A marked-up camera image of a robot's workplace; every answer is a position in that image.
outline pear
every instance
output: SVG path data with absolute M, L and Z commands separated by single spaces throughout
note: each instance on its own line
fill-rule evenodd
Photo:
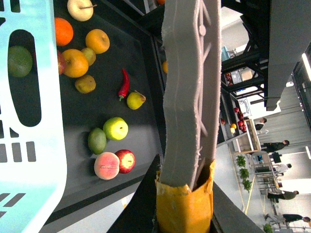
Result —
M 126 103 L 130 109 L 136 110 L 146 101 L 146 97 L 135 90 L 128 95 Z

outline peach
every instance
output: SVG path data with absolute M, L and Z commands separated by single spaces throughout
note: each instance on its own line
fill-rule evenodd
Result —
M 95 174 L 103 180 L 111 180 L 119 173 L 119 158 L 111 152 L 99 155 L 94 164 Z

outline orange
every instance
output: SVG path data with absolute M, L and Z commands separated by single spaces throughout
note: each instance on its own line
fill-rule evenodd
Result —
M 79 78 L 86 74 L 88 62 L 81 51 L 70 49 L 64 51 L 62 54 L 67 64 L 64 70 L 65 75 L 71 78 Z
M 58 46 L 65 46 L 73 38 L 73 28 L 72 25 L 63 18 L 55 18 L 55 36 L 56 44 Z
M 163 68 L 163 72 L 167 74 L 168 70 L 168 66 L 167 66 L 167 61 L 164 61 L 162 63 L 162 68 Z
M 231 128 L 236 129 L 237 125 L 233 123 L 233 124 L 231 124 Z
M 86 35 L 86 46 L 93 49 L 96 54 L 100 54 L 109 49 L 110 40 L 104 31 L 93 29 Z
M 157 0 L 157 3 L 158 3 L 159 5 L 163 5 L 163 4 L 165 3 L 165 0 Z

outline green plant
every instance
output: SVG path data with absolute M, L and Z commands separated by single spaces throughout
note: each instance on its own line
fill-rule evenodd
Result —
M 249 192 L 249 190 L 251 190 L 252 188 L 252 182 L 250 182 L 247 179 L 244 179 L 242 184 L 244 185 L 244 189 L 247 190 Z
M 272 226 L 269 223 L 265 224 L 263 226 L 263 231 L 266 233 L 273 233 Z
M 240 177 L 241 179 L 245 180 L 249 177 L 249 172 L 246 168 L 241 168 L 240 169 Z
M 237 165 L 239 167 L 245 167 L 246 166 L 246 160 L 245 160 L 244 156 L 242 156 L 242 155 L 237 156 Z

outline yellow pear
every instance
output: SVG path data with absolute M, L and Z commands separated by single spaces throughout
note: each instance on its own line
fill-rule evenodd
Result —
M 96 87 L 95 80 L 90 75 L 84 75 L 78 78 L 74 85 L 77 88 L 77 90 L 83 94 L 94 91 Z
M 130 109 L 136 110 L 146 101 L 146 97 L 138 91 L 132 92 L 128 95 L 126 103 Z

